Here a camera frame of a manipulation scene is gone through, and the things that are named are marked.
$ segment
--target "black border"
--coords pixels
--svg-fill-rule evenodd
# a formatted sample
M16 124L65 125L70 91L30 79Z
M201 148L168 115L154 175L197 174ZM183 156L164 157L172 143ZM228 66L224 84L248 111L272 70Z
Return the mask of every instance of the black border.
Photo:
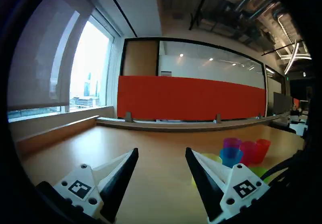
M157 65L156 65L156 69L155 69L155 76L159 75L160 40L157 43L158 43L158 46L157 46Z
M130 21L128 20L128 18L126 17L125 13L123 12L121 6L118 4L117 0L113 0L113 2L115 3L115 5L117 6L118 10L121 12L122 16L124 17L125 21L128 23L128 26L131 28L132 32L134 33L135 37L137 37Z
M216 45L216 44L210 44L210 43L206 43L206 42L201 42L201 41L196 41L196 40L191 40L191 39L181 39L181 38L171 38L171 37L136 37L136 38L127 38L124 40L124 46L123 46L123 51L122 51L122 56L121 56L121 65L120 65L120 76L123 76L123 69L124 69L124 60L125 60L125 51L126 51L126 47L127 47L127 43L129 41L157 41L158 42L158 52L157 52L157 69L156 69L156 76L158 75L158 71L159 71L159 47L160 47L160 41L171 41L171 42L182 42L182 43L188 43L188 44L198 44L198 45L202 45L202 46L207 46L207 47L212 47L212 48L216 48L216 49L220 49L220 50L225 50L240 56L243 56L245 58L248 58L256 63L259 63L262 66L262 72L263 72L263 77L264 77L264 89L265 89L265 113L267 111L267 107L268 107L268 101L267 101L267 77L265 77L265 64L258 61L257 59L254 59L246 54L243 54L241 52L220 46L220 45Z

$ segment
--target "table surface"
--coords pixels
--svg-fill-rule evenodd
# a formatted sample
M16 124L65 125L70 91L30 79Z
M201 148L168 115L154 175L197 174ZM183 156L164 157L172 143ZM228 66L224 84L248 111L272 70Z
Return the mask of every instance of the table surface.
M117 214L125 223L206 223L199 192L191 184L185 159L186 147L219 155L226 137L271 141L260 164L271 168L303 148L303 139L293 133L256 125L241 129L203 133L154 133L95 126L57 143L23 162L36 185L46 180L55 185L76 166L92 168L137 147L139 159Z

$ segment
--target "glass wall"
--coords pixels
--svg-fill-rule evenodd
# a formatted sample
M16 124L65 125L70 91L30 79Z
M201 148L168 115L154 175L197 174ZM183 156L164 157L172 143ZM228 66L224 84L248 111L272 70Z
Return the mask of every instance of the glass wall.
M159 75L224 81L265 89L262 65L232 52L184 42L161 41Z

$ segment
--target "metal bracket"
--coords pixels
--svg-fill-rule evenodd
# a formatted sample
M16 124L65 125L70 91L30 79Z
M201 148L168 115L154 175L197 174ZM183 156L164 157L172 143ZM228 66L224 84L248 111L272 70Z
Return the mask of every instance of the metal bracket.
M217 115L216 115L216 123L221 123L221 116L220 116L220 113L218 113Z
M126 112L124 119L125 119L126 122L133 122L133 118L132 118L130 112Z

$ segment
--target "window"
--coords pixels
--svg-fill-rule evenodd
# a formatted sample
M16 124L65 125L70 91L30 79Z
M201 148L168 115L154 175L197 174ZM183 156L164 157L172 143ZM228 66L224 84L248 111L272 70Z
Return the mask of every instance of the window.
M112 45L119 38L90 1L43 0L14 51L8 119L106 106L109 61L114 68L117 52Z
M54 114L54 113L57 113L60 111L61 111L60 106L16 110L16 111L9 111L7 113L7 117L8 117L8 119L21 118L21 117L28 117L29 118L29 116L40 116L42 114L48 115L48 114Z
M106 105L106 75L113 36L91 16L72 65L69 111Z

